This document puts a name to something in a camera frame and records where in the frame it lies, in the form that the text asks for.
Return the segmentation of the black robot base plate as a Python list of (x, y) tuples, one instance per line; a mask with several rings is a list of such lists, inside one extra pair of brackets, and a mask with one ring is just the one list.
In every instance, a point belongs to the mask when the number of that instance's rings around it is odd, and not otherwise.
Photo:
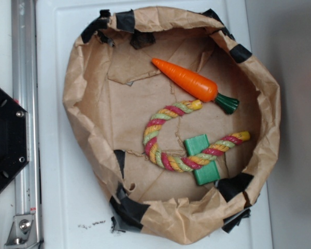
[(29, 162), (27, 111), (0, 88), (0, 193)]

